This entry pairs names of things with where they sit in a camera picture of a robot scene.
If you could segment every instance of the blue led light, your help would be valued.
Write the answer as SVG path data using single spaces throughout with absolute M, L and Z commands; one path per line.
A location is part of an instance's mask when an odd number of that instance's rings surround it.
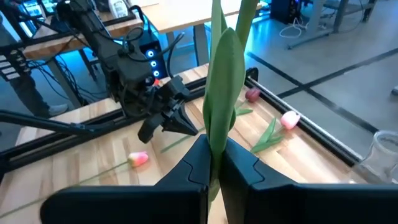
M 155 55 L 155 52 L 153 50 L 148 50 L 147 51 L 147 56 L 148 57 L 153 57 Z

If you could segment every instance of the shoe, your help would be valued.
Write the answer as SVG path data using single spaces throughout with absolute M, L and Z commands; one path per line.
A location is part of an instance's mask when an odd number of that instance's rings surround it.
M 60 115 L 68 110 L 67 104 L 57 105 L 57 106 L 50 106 L 49 108 L 49 115 L 51 117 Z

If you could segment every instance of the tulip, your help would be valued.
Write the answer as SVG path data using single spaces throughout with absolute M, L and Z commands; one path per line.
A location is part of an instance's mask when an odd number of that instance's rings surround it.
M 148 160 L 147 152 L 132 152 L 128 156 L 127 160 L 129 161 L 132 167 L 138 167 L 143 165 Z
M 288 111 L 281 117 L 280 123 L 286 130 L 291 130 L 299 122 L 300 117 L 295 111 Z
M 258 88 L 251 88 L 246 92 L 244 97 L 248 100 L 248 102 L 254 103 L 260 97 L 260 90 Z

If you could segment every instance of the wooden table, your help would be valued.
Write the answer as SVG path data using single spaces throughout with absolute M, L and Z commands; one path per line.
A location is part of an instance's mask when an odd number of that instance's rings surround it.
M 207 65 L 181 73 L 185 83 L 207 74 Z M 243 101 L 243 88 L 239 101 Z M 203 98 L 186 104 L 186 111 L 193 124 L 204 126 L 201 109 Z M 56 117 L 56 120 L 79 122 L 94 118 L 120 106 L 110 99 L 99 101 Z M 258 141 L 273 117 L 281 114 L 265 101 L 245 104 L 254 111 L 238 116 L 229 136 L 246 149 Z M 149 161 L 138 168 L 128 165 L 118 167 L 102 176 L 85 182 L 84 185 L 154 185 L 167 174 L 185 155 L 199 136 L 192 136 L 165 153 L 160 151 L 184 134 L 161 132 L 156 129 L 148 144 L 138 140 L 137 132 L 142 121 L 109 133 L 98 139 L 73 147 L 54 156 L 29 164 L 5 174 L 0 185 L 0 216 L 21 205 L 39 198 L 45 198 L 57 190 L 79 183 L 126 160 L 134 151 L 147 151 Z M 16 144 L 39 138 L 48 131 L 36 128 L 22 128 Z M 257 154 L 266 164 L 297 182 L 334 183 L 348 172 L 348 167 L 327 149 L 314 141 L 299 128 L 289 132 L 278 145 Z M 42 201 L 18 212 L 0 218 L 2 224 L 40 223 L 39 208 Z M 222 196 L 218 194 L 211 206 L 209 223 L 225 223 L 226 214 Z
M 99 12 L 98 17 L 103 21 L 110 21 L 114 19 L 112 14 L 110 12 Z M 45 20 L 46 23 L 50 24 L 51 23 L 51 17 L 48 17 Z M 121 22 L 115 25 L 110 25 L 107 26 L 107 30 L 113 37 L 120 37 L 123 35 L 126 35 L 127 32 L 129 32 L 130 29 L 133 27 L 137 26 L 142 26 L 142 21 L 140 18 L 137 16 L 137 19 L 132 19 L 130 21 L 126 22 Z M 41 26 L 36 34 L 33 36 L 34 39 L 41 38 L 41 37 L 46 37 L 48 35 L 56 34 L 52 29 L 49 29 L 48 27 Z M 85 38 L 83 35 L 78 36 L 82 41 L 85 41 Z M 62 52 L 69 52 L 72 50 L 79 50 L 80 55 L 82 56 L 83 61 L 86 63 L 86 66 L 90 72 L 91 75 L 93 75 L 94 71 L 91 68 L 91 65 L 88 63 L 88 59 L 83 52 L 82 48 L 84 45 L 77 40 L 76 38 L 72 36 L 68 37 L 63 37 L 60 39 L 56 40 L 50 40 L 41 44 L 35 44 L 28 46 L 24 50 L 24 55 L 28 59 L 31 60 L 40 60 L 40 59 L 46 59 L 46 58 L 52 58 L 54 55 L 59 54 L 62 49 L 64 49 Z M 55 78 L 59 81 L 62 89 L 65 91 L 67 94 L 69 100 L 72 102 L 72 105 L 75 108 L 79 108 L 81 106 L 80 99 L 78 96 L 76 96 L 76 93 L 73 91 L 71 83 L 68 81 L 66 78 L 65 73 L 63 70 L 60 68 L 60 65 L 56 60 L 51 60 L 48 64 L 49 68 L 51 69 L 51 72 L 55 76 Z
M 211 0 L 164 0 L 142 8 L 148 21 L 160 34 L 166 34 L 169 45 L 175 40 L 174 31 L 193 26 L 193 42 L 197 65 L 209 62 L 205 22 L 211 21 Z M 225 16 L 237 14 L 241 1 L 221 0 Z

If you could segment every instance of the person's leg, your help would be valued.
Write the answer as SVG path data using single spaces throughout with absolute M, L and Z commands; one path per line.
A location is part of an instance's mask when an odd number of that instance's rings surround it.
M 32 77 L 21 76 L 10 80 L 10 84 L 17 93 L 18 98 L 35 116 L 49 117 L 50 106 L 44 102 L 42 95 L 36 90 Z

